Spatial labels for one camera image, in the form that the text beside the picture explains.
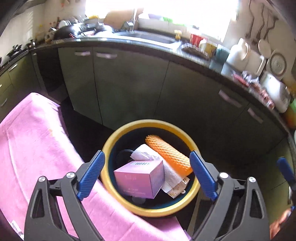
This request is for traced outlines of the teal cup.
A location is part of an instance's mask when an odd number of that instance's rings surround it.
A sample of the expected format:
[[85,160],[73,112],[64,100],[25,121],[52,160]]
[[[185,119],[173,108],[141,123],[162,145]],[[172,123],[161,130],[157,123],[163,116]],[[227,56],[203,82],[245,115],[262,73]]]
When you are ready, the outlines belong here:
[[210,61],[209,68],[216,72],[221,72],[229,54],[230,54],[229,49],[227,49],[222,45],[217,45],[217,49],[215,50],[212,56],[212,59]]

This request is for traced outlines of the white electric kettle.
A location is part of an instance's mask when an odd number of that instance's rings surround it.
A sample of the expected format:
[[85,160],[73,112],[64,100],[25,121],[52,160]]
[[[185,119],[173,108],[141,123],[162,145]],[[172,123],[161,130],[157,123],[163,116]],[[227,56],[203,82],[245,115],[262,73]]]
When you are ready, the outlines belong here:
[[226,63],[242,72],[247,66],[250,51],[250,45],[244,39],[240,38],[238,43],[231,47]]

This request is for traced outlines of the steel kitchen sink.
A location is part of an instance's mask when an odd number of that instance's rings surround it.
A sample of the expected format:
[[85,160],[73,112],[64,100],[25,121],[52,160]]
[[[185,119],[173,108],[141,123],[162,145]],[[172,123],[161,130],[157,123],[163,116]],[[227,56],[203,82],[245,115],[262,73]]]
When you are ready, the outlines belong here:
[[116,33],[116,35],[125,36],[125,37],[132,37],[132,38],[140,38],[140,39],[160,42],[160,43],[164,43],[164,44],[173,44],[176,42],[176,40],[174,38],[164,36],[164,35],[149,33],[149,32],[143,32],[143,31],[118,32],[118,33]]

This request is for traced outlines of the steel sink faucet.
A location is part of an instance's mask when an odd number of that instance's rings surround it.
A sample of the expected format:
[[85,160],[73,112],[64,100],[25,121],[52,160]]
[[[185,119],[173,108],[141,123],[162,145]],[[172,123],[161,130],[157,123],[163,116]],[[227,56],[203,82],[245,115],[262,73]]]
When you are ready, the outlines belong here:
[[137,16],[137,9],[134,9],[131,19],[123,23],[123,25],[121,26],[121,30],[127,31],[127,32],[133,32],[135,22],[136,22],[136,16]]

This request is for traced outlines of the large black pan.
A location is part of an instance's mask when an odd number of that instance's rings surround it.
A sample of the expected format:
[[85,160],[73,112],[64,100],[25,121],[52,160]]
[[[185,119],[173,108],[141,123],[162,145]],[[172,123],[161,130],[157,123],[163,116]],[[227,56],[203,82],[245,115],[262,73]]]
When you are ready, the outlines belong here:
[[56,30],[53,40],[77,38],[82,33],[80,26],[80,24],[74,24]]

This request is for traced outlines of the yellow mug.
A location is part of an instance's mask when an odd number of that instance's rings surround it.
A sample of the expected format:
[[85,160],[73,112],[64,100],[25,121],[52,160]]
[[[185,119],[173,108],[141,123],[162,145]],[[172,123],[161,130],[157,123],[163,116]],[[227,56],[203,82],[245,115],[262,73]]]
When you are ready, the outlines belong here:
[[208,54],[209,58],[212,58],[217,50],[217,46],[209,42],[200,43],[199,47]]

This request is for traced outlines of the green lower cabinets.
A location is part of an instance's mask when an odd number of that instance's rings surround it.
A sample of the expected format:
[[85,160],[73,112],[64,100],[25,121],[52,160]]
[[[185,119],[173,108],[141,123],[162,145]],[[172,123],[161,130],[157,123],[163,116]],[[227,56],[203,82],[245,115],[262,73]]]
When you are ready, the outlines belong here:
[[13,63],[1,75],[1,120],[27,95],[41,92],[31,54]]

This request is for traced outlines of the wooden cutting board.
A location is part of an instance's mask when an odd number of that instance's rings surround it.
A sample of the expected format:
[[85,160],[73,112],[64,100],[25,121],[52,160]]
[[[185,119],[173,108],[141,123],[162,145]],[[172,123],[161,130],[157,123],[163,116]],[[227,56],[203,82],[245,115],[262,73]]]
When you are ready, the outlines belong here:
[[114,29],[121,29],[124,22],[129,21],[132,17],[133,10],[127,11],[110,11],[103,20],[105,25]]

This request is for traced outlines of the red mug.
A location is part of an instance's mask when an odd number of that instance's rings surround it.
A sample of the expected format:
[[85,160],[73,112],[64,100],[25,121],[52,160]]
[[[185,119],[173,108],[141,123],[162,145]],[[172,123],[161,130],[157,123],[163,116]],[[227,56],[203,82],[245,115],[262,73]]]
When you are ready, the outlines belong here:
[[199,48],[200,42],[202,40],[208,40],[207,37],[202,35],[190,34],[190,43]]

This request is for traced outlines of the yellow rimmed trash bin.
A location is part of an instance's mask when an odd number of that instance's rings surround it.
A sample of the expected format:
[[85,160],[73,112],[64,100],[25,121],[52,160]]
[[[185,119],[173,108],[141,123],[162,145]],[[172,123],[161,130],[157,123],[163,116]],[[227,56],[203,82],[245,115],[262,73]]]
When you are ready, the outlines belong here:
[[101,180],[126,209],[143,217],[172,215],[197,195],[189,154],[197,150],[183,130],[161,120],[118,128],[103,146]]

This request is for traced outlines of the purple cardboard box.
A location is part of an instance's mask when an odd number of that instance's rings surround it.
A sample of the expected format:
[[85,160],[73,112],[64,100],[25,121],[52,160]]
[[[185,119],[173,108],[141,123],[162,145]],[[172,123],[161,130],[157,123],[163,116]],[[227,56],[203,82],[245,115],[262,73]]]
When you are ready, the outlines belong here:
[[160,189],[153,190],[151,171],[145,162],[131,161],[114,170],[118,190],[121,194],[145,199],[154,199]]

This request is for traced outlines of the small black pot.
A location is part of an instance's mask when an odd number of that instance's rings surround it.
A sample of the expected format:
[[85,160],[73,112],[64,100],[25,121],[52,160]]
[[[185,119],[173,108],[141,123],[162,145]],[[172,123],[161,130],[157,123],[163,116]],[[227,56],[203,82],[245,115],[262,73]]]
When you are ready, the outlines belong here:
[[12,47],[12,50],[10,52],[8,52],[7,56],[9,58],[11,58],[14,54],[16,54],[16,53],[18,53],[20,51],[22,51],[22,45],[14,45]]

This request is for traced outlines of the dark dish rag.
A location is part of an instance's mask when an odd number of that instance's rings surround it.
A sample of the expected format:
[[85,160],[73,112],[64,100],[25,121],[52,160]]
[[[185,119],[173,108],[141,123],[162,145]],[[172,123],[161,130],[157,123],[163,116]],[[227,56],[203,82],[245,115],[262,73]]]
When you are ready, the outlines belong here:
[[195,45],[182,45],[181,50],[188,54],[209,60],[209,55],[200,48],[197,48]]

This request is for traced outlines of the white paper tissue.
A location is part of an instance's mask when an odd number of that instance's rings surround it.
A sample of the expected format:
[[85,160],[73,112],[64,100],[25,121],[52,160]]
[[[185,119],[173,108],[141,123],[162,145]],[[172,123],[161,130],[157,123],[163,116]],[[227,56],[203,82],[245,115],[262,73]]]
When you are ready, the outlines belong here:
[[151,171],[151,184],[153,190],[161,189],[166,194],[180,183],[186,176],[180,176],[155,150],[142,144],[130,156],[133,161],[145,162]]

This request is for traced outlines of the pink floral tablecloth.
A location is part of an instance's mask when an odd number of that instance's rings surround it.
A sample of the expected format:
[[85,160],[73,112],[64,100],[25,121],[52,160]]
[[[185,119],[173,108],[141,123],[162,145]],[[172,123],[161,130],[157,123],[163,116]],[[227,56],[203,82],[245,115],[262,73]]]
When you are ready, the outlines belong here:
[[[59,106],[38,94],[27,95],[1,122],[1,211],[25,227],[36,182],[60,179],[83,161],[70,142]],[[100,181],[83,206],[105,240],[188,240],[175,217],[145,221],[122,207]]]

